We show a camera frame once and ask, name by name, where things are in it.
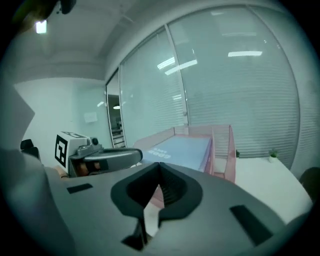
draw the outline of white table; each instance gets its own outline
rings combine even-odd
[[[278,159],[237,158],[235,184],[270,207],[284,223],[307,213],[312,201],[295,178]],[[149,203],[144,209],[146,231],[153,236],[158,230],[158,209]]]

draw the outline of curved black bracket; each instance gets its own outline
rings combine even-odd
[[[164,209],[159,212],[158,226],[162,221],[187,217],[200,204],[203,196],[203,190],[195,179],[163,162],[153,163],[116,183],[111,188],[111,199],[123,215],[139,220],[142,240],[145,243],[147,233],[144,208],[158,185],[164,199]]]

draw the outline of ceiling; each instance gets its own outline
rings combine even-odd
[[[47,77],[104,79],[106,57],[120,35],[161,0],[77,0],[72,11],[47,19],[47,33],[35,28],[8,48],[6,71],[14,82]]]

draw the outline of small potted plant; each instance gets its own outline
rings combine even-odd
[[[278,152],[273,148],[269,151],[269,162],[273,163],[277,158]]]

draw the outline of black chair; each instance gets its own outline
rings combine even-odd
[[[20,149],[21,152],[34,156],[40,160],[39,150],[36,146],[34,146],[31,139],[25,139],[21,141]]]
[[[315,202],[320,194],[320,168],[312,167],[307,169],[300,177],[300,183]]]

